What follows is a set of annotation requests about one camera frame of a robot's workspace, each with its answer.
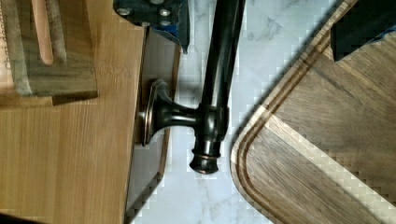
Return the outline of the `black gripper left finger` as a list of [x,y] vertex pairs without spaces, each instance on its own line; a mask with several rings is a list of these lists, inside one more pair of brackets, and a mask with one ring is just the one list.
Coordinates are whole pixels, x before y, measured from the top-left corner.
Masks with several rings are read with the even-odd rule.
[[187,53],[191,30],[188,0],[113,0],[113,9],[133,25],[150,27]]

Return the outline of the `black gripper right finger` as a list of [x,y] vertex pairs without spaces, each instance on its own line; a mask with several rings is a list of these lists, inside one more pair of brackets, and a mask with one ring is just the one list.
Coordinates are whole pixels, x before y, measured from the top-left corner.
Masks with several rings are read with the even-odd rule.
[[337,62],[360,47],[395,31],[396,0],[358,0],[331,29],[333,59]]

